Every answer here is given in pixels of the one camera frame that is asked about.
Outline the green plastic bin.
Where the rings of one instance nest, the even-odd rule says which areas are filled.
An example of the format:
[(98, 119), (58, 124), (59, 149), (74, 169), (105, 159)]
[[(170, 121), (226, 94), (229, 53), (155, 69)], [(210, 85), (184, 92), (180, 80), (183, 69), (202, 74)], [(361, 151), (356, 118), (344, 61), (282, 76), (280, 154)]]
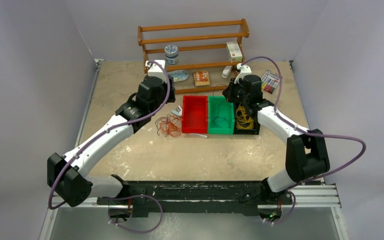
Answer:
[(234, 106), (223, 96), (208, 97), (208, 134), (232, 135), (234, 133)]

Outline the black plastic bin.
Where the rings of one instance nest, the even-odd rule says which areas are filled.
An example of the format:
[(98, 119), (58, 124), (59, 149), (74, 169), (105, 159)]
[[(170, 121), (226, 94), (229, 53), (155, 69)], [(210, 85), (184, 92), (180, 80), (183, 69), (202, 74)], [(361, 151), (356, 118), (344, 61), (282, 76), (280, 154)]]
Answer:
[(261, 125), (246, 113), (245, 106), (234, 103), (234, 135), (259, 135)]

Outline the red plastic bin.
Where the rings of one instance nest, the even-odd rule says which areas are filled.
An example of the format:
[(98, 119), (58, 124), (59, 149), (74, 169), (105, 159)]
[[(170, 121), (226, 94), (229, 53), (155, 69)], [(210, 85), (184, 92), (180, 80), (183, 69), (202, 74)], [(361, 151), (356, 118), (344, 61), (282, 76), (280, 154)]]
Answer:
[(181, 131), (184, 134), (208, 133), (208, 97), (184, 95), (182, 99)]

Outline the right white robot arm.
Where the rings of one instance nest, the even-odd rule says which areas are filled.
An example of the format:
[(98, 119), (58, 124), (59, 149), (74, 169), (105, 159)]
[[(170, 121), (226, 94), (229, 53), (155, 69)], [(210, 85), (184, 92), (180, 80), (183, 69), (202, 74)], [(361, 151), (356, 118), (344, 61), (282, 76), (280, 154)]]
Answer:
[(268, 204), (280, 198), (281, 192), (293, 185), (330, 170), (326, 142), (318, 129), (309, 130), (275, 109), (274, 103), (263, 98), (262, 81), (254, 74), (235, 82), (231, 79), (222, 92), (229, 103), (244, 107), (254, 122), (268, 128), (286, 145), (285, 166), (261, 183), (260, 196)]

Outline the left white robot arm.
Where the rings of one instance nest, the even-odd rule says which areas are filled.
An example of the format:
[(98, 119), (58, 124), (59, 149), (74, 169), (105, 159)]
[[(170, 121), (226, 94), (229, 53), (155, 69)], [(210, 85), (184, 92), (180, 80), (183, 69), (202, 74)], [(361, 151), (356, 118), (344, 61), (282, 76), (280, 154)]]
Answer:
[(133, 93), (97, 132), (74, 149), (60, 155), (53, 153), (46, 162), (46, 182), (51, 188), (48, 208), (64, 204), (76, 207), (88, 198), (110, 198), (118, 205), (126, 203), (129, 191), (118, 175), (91, 180), (93, 167), (119, 143), (149, 123), (167, 103), (175, 102), (171, 77), (146, 75)]

